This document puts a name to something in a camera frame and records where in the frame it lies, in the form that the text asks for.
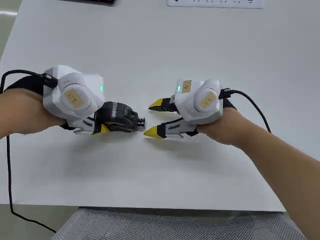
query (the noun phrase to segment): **black connector plug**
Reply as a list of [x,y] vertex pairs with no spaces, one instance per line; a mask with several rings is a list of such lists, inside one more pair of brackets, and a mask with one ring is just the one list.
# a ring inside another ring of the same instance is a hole
[[219,99],[228,99],[231,97],[231,94],[233,92],[231,91],[230,88],[224,88],[220,90],[220,95],[219,95]]
[[58,86],[58,79],[50,76],[49,74],[43,73],[40,75],[40,77],[43,79],[43,85],[54,89],[56,86]]

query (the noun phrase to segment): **white table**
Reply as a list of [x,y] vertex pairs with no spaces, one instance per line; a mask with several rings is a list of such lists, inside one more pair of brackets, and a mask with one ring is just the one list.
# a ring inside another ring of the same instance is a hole
[[[320,1],[298,3],[266,0],[264,10],[248,10],[167,7],[165,0],[119,0],[115,7],[24,0],[0,73],[41,73],[57,64],[98,73],[106,100],[129,104],[148,128],[177,118],[148,111],[173,93],[177,78],[217,78],[252,96],[277,136],[320,159]],[[264,127],[247,100],[232,102]],[[2,204],[5,149],[2,139]],[[243,152],[204,135],[79,136],[54,127],[13,135],[11,152],[16,204],[284,210]]]

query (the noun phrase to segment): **hand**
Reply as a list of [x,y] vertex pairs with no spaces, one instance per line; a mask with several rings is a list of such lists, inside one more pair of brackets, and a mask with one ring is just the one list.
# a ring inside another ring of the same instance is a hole
[[221,144],[238,147],[241,142],[250,137],[249,132],[255,126],[237,110],[227,107],[223,109],[223,115],[219,120],[210,124],[198,125],[196,129],[199,133],[206,134]]
[[53,116],[43,106],[42,96],[22,88],[8,89],[0,95],[0,122],[3,134],[31,134],[66,120]]

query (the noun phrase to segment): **yellow gripper finger tip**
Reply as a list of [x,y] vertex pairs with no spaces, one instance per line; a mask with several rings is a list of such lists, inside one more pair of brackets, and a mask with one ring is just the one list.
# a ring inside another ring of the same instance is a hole
[[164,99],[163,98],[159,98],[157,101],[155,101],[154,103],[152,103],[150,106],[149,106],[149,109],[152,109],[154,107],[161,107],[161,104],[162,104],[162,101]]
[[145,131],[143,135],[155,139],[164,139],[163,137],[158,135],[158,126],[150,128],[149,130]]

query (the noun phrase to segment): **black wrist strap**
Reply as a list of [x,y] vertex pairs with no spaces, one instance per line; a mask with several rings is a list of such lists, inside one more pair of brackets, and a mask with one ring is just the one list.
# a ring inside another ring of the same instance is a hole
[[31,92],[39,94],[40,96],[44,95],[44,83],[43,79],[36,76],[25,76],[15,83],[7,87],[8,89],[27,89]]

